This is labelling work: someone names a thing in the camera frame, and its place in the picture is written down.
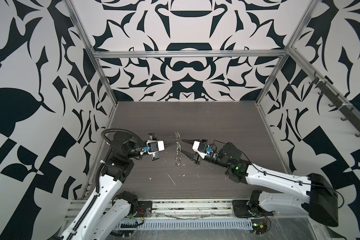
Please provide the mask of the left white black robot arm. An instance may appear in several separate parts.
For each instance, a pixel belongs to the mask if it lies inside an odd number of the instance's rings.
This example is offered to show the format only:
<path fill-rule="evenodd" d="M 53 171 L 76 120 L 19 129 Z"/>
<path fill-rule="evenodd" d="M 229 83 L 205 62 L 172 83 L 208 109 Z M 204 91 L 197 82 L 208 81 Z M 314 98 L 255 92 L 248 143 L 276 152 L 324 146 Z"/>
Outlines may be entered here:
<path fill-rule="evenodd" d="M 156 134 L 149 134 L 143 141 L 124 129 L 106 129 L 101 137 L 110 149 L 96 170 L 95 189 L 73 222 L 57 237 L 59 240 L 104 240 L 113 234 L 122 219 L 137 212 L 138 197 L 118 192 L 134 167 L 133 160 L 148 155 L 155 161 L 161 151 L 178 144 L 158 140 Z"/>

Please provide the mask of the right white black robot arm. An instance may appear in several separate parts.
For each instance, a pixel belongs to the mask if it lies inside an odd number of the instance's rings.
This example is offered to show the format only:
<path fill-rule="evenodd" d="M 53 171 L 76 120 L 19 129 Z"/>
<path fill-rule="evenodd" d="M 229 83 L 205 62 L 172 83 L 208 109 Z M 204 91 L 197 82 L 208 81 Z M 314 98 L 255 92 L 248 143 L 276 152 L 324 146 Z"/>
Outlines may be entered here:
<path fill-rule="evenodd" d="M 194 153 L 184 152 L 197 165 L 202 161 L 226 169 L 226 176 L 235 183 L 262 186 L 295 197 L 303 202 L 309 216 L 318 223 L 338 227 L 338 192 L 319 174 L 307 177 L 287 175 L 253 164 L 231 142 L 218 150 L 207 140 L 184 140 Z"/>

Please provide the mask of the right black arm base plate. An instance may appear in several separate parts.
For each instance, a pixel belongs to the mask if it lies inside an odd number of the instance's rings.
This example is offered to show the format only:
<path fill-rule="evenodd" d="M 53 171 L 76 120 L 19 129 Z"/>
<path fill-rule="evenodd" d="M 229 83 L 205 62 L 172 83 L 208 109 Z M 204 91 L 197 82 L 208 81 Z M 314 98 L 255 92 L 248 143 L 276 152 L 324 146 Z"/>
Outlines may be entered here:
<path fill-rule="evenodd" d="M 237 218 L 260 218 L 274 215 L 272 212 L 262 209 L 258 201 L 233 200 L 232 205 Z"/>

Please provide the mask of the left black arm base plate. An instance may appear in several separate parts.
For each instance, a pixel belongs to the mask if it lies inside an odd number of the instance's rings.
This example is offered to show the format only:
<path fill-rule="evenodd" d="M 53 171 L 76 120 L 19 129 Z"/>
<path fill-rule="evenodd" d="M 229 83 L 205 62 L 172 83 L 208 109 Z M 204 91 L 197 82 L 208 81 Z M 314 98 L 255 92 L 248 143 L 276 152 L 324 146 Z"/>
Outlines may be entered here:
<path fill-rule="evenodd" d="M 153 202 L 152 201 L 140 201 L 134 205 L 133 216 L 137 218 L 144 218 L 152 213 Z"/>

